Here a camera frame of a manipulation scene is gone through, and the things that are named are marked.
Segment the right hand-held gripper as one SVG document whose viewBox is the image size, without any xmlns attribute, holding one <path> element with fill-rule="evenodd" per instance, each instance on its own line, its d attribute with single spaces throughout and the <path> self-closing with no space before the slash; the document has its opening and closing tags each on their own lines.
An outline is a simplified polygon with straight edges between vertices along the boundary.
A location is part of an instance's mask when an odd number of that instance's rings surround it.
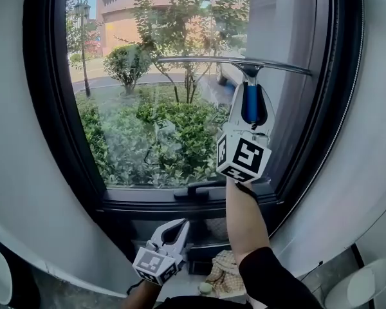
<svg viewBox="0 0 386 309">
<path fill-rule="evenodd" d="M 260 179 L 268 165 L 271 149 L 270 138 L 259 131 L 273 131 L 275 112 L 265 89 L 258 84 L 257 131 L 240 129 L 233 124 L 243 124 L 242 104 L 244 83 L 235 89 L 228 122 L 223 124 L 222 134 L 217 140 L 216 171 L 239 183 Z"/>
</svg>

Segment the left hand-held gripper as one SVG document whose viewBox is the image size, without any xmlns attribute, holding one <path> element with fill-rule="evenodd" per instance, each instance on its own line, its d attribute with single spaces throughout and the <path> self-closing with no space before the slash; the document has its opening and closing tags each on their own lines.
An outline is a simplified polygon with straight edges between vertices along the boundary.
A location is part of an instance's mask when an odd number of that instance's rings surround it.
<svg viewBox="0 0 386 309">
<path fill-rule="evenodd" d="M 165 233 L 180 227 L 172 244 L 165 244 Z M 163 286 L 183 266 L 183 251 L 190 228 L 184 218 L 160 225 L 144 247 L 140 247 L 133 262 L 136 273 L 144 280 Z"/>
</svg>

